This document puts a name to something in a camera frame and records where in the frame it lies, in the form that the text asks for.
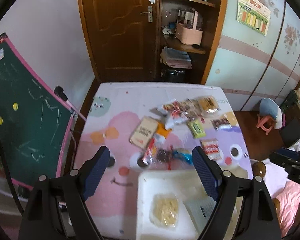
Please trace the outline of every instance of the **table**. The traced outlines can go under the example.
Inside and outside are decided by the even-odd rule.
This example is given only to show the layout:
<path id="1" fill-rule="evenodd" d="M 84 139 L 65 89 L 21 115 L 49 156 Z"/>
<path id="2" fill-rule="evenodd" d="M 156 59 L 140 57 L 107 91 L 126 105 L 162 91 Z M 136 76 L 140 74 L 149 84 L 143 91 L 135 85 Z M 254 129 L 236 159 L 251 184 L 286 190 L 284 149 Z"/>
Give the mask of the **table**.
<path id="1" fill-rule="evenodd" d="M 129 138 L 143 116 L 160 119 L 156 106 L 171 99 L 213 95 L 221 111 L 232 125 L 231 129 L 216 131 L 211 122 L 205 123 L 206 139 L 216 138 L 223 159 L 219 165 L 225 169 L 239 169 L 243 177 L 253 178 L 249 154 L 240 127 L 221 88 L 194 84 L 125 82 L 100 85 L 87 122 L 82 132 L 74 161 L 74 168 L 91 159 L 101 145 L 110 149 L 111 167 L 107 168 L 95 192 L 86 201 L 87 208 L 100 233 L 107 237 L 135 239 L 138 176 L 147 168 L 138 165 L 141 150 Z M 185 124 L 175 126 L 165 147 L 186 148 L 200 146 Z M 173 161 L 171 169 L 193 168 Z"/>

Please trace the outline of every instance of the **poster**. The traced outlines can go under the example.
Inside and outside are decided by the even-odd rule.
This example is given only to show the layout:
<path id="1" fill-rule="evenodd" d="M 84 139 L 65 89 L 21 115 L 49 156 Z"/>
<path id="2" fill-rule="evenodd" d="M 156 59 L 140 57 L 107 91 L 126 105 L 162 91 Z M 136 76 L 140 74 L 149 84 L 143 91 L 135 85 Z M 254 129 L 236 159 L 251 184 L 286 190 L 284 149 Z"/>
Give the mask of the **poster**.
<path id="1" fill-rule="evenodd" d="M 238 0 L 237 21 L 266 36 L 271 11 L 258 0 Z"/>

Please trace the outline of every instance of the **pink bedding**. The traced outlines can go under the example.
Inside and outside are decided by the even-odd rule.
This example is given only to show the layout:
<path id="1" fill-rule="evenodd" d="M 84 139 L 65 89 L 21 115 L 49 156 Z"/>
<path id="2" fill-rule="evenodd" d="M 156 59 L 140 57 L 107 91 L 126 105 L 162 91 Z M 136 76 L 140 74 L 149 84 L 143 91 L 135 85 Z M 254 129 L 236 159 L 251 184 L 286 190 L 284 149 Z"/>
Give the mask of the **pink bedding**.
<path id="1" fill-rule="evenodd" d="M 280 201 L 279 224 L 284 237 L 294 223 L 300 203 L 300 184 L 288 181 L 283 192 L 276 197 Z"/>

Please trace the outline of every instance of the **chalkboard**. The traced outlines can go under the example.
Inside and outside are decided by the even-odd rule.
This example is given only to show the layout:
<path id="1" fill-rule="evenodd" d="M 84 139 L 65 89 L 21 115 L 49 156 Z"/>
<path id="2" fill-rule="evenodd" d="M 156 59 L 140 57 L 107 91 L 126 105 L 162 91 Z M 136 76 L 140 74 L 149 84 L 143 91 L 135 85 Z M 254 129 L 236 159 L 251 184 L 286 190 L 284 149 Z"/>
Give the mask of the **chalkboard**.
<path id="1" fill-rule="evenodd" d="M 3 33 L 0 140 L 14 183 L 33 187 L 42 174 L 56 177 L 72 117 L 66 104 L 27 65 Z"/>

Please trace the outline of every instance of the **metal screw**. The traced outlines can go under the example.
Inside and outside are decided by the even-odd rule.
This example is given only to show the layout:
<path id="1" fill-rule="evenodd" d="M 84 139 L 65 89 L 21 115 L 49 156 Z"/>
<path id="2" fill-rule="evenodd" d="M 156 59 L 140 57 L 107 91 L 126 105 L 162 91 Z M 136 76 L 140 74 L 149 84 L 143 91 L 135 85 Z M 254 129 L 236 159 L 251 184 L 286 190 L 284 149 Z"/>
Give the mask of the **metal screw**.
<path id="1" fill-rule="evenodd" d="M 47 178 L 46 175 L 41 175 L 41 176 L 39 177 L 39 181 L 44 181 L 44 180 L 46 180 L 46 178 Z"/>
<path id="2" fill-rule="evenodd" d="M 223 171 L 222 173 L 225 177 L 231 177 L 232 173 L 230 171 Z"/>
<path id="3" fill-rule="evenodd" d="M 70 171 L 70 175 L 71 176 L 76 176 L 76 175 L 78 175 L 79 174 L 79 171 L 78 170 L 72 170 L 72 171 Z"/>
<path id="4" fill-rule="evenodd" d="M 261 182 L 262 181 L 262 178 L 260 176 L 258 176 L 258 175 L 255 176 L 254 178 L 256 179 L 257 182 Z"/>

